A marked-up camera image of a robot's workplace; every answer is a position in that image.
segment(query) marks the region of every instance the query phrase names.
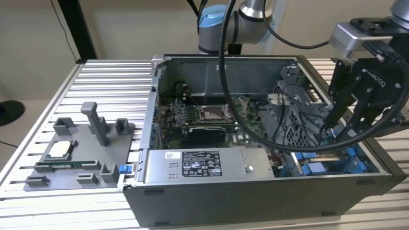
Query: power supply label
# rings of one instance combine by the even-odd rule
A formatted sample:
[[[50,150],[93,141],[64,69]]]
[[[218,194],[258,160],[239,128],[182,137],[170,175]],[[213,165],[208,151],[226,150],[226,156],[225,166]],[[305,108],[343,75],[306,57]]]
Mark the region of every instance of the power supply label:
[[[221,161],[218,151],[182,152],[182,176],[221,176]]]

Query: blue latch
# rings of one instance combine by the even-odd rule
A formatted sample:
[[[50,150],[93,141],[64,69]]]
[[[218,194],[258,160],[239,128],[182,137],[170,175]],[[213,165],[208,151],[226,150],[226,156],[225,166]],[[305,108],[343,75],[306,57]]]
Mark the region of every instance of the blue latch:
[[[346,149],[346,154],[349,155],[349,157],[354,157],[357,155],[355,151],[353,150],[353,148],[347,148]]]
[[[301,159],[309,159],[309,158],[317,158],[317,154],[314,152],[295,152],[295,158],[297,160]]]
[[[305,165],[302,165],[301,169],[305,175],[326,172],[326,169],[321,162],[306,163]]]
[[[118,171],[120,171],[120,174],[129,174],[129,173],[132,173],[132,165],[122,164],[120,166]]]

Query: gray floor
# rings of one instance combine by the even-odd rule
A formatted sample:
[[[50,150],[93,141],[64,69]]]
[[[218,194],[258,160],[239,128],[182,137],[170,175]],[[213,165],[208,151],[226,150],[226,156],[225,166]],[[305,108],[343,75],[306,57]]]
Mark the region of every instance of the gray floor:
[[[0,126],[0,140],[13,145],[20,144],[49,100],[28,100],[21,102],[25,105],[25,113],[14,122]],[[14,150],[14,147],[0,143],[0,170],[5,166]]]

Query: computer chip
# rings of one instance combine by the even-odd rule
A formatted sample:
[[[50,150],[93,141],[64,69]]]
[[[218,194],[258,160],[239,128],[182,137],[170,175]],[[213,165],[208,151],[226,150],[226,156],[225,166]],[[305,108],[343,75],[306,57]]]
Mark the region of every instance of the computer chip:
[[[204,120],[222,120],[223,113],[221,107],[204,106],[202,107],[202,118]]]
[[[221,127],[194,127],[186,133],[189,144],[212,144],[225,140],[225,128]]]
[[[72,144],[69,141],[57,141],[49,150],[49,157],[62,157],[65,154],[70,153]]]

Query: label sticker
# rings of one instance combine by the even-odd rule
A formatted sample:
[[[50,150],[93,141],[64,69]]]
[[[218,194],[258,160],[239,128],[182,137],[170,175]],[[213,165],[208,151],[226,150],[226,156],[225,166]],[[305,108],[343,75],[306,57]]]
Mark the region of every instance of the label sticker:
[[[182,152],[182,176],[221,176],[218,151]]]
[[[180,159],[180,152],[165,152],[165,159]]]

